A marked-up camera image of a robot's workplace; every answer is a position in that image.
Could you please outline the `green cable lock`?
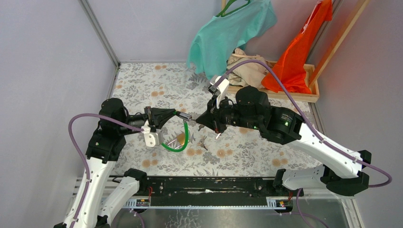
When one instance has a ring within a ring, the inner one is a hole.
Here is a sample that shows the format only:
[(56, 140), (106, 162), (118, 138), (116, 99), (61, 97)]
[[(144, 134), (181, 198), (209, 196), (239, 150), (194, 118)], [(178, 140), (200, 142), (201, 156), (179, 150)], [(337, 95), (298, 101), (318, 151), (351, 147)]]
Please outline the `green cable lock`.
[[(183, 119), (184, 132), (177, 135), (176, 138), (171, 142), (169, 142), (168, 144), (162, 143), (162, 146), (163, 148), (171, 152), (182, 152), (187, 147), (189, 142), (190, 135), (189, 135), (188, 122), (192, 120), (192, 116), (190, 114), (180, 111), (175, 111), (174, 114), (179, 118)], [(173, 148), (171, 147), (173, 143), (178, 143), (178, 145)]]

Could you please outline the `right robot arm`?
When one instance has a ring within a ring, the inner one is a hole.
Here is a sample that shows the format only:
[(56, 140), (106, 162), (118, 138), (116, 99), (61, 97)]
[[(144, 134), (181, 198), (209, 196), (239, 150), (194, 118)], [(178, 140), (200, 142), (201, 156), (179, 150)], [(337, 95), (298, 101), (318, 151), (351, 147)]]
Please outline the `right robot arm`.
[(263, 139), (297, 148), (321, 162), (314, 168), (278, 170), (270, 187), (277, 195), (308, 188), (353, 196), (369, 187), (369, 176), (363, 168), (371, 160), (370, 152), (354, 152), (337, 143), (333, 148), (328, 147), (323, 135), (310, 129), (301, 115), (285, 107), (272, 106), (267, 94), (255, 87), (242, 88), (234, 101), (214, 95), (196, 122), (217, 134), (229, 125), (257, 130)]

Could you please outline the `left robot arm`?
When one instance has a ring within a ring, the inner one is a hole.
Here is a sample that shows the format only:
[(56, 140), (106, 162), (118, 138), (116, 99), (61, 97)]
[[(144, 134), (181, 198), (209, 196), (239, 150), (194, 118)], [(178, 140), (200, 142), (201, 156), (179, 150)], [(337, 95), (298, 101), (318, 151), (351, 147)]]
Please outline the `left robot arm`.
[[(144, 113), (130, 115), (119, 98), (109, 98), (101, 104), (98, 114), (79, 114), (68, 124), (70, 139), (84, 163), (83, 179), (76, 198), (63, 222), (57, 228), (109, 228), (123, 205), (133, 195), (142, 195), (147, 189), (147, 174), (130, 168), (118, 186), (102, 200), (112, 169), (126, 144), (125, 136), (140, 133), (147, 147), (161, 145), (159, 130), (176, 115), (175, 109), (151, 108)], [(73, 136), (73, 122), (80, 117), (98, 118), (96, 130), (83, 153)]]

